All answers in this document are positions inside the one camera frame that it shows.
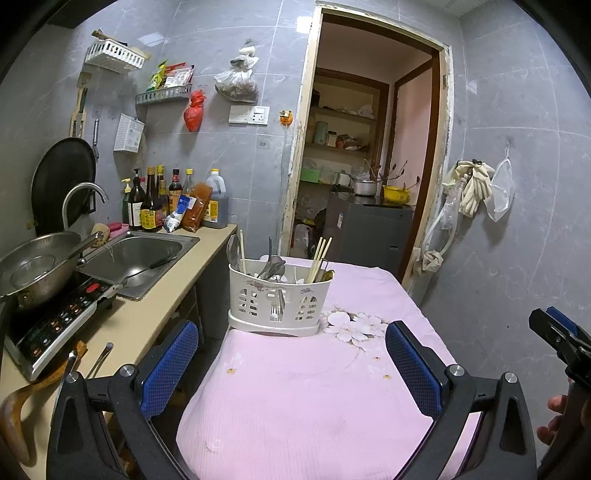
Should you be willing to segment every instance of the kitchen sink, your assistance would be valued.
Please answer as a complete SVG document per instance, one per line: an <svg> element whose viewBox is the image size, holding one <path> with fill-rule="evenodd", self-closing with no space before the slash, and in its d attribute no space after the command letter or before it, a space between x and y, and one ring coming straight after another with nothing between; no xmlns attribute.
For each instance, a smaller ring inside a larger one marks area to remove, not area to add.
<svg viewBox="0 0 591 480"><path fill-rule="evenodd" d="M190 236L129 231L87 255L85 264L78 270L92 277L118 283L159 260L172 257L170 262L160 267L129 278L125 287L118 291L118 295L126 299L141 300L198 242L199 238Z"/></svg>

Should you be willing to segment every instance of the faucet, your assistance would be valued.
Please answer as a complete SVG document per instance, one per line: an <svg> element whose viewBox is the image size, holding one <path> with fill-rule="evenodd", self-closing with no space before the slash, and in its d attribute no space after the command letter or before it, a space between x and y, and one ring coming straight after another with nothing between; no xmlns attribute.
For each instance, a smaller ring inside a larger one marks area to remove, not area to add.
<svg viewBox="0 0 591 480"><path fill-rule="evenodd" d="M68 209L68 203L70 202L70 199L72 198L72 196L78 192L79 190L82 189L91 189L94 190L96 192L99 193L100 195L100 199L103 201L103 203L106 203L109 201L109 196L107 195L107 192L105 192L103 190L103 187L101 187L100 185L97 185L96 183L92 183L91 181L83 181L82 183L79 183L78 185L76 185L74 188L72 188L69 192L68 195L66 195L66 198L64 199L64 203L61 206L61 221L64 222L64 230L68 230L68 215L67 215L67 209Z"/></svg>

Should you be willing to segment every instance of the blue gripper pad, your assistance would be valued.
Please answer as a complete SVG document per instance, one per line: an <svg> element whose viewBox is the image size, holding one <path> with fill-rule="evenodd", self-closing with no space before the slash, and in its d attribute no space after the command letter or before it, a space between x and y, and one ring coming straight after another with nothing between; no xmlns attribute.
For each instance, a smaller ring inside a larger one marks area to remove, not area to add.
<svg viewBox="0 0 591 480"><path fill-rule="evenodd" d="M145 418L163 412L196 351L197 326L188 322L144 383L140 409Z"/></svg>
<svg viewBox="0 0 591 480"><path fill-rule="evenodd" d="M548 307L546 313L573 335L577 336L579 334L577 325L556 307Z"/></svg>
<svg viewBox="0 0 591 480"><path fill-rule="evenodd" d="M386 330L386 349L423 415L441 413L441 386L395 323Z"/></svg>

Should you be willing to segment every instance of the green container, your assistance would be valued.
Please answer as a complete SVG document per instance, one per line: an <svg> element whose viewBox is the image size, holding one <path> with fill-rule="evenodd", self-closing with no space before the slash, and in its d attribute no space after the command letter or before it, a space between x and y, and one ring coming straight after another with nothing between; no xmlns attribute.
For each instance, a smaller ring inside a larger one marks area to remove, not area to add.
<svg viewBox="0 0 591 480"><path fill-rule="evenodd" d="M314 170L313 168L302 168L300 180L318 183L318 180L320 180L320 170Z"/></svg>

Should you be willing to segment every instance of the countertop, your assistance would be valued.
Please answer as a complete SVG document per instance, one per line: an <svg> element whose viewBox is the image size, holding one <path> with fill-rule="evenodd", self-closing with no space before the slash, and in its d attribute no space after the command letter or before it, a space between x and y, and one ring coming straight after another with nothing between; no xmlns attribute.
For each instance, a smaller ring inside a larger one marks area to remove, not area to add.
<svg viewBox="0 0 591 480"><path fill-rule="evenodd" d="M229 224L223 229L202 227L196 233L177 230L173 235L198 236L199 243L173 265L141 301L117 298L112 309L99 313L92 324L81 330L76 338L87 343L88 352L77 370L86 375L107 342L113 342L113 350L102 364L98 376L112 375L123 364L136 364L235 229L236 225ZM32 480L46 477L47 443L57 384L34 394L22 408L22 427L29 450L31 439L34 438L35 442L35 452L31 452L35 464L23 466ZM27 381L4 350L0 400L25 385Z"/></svg>

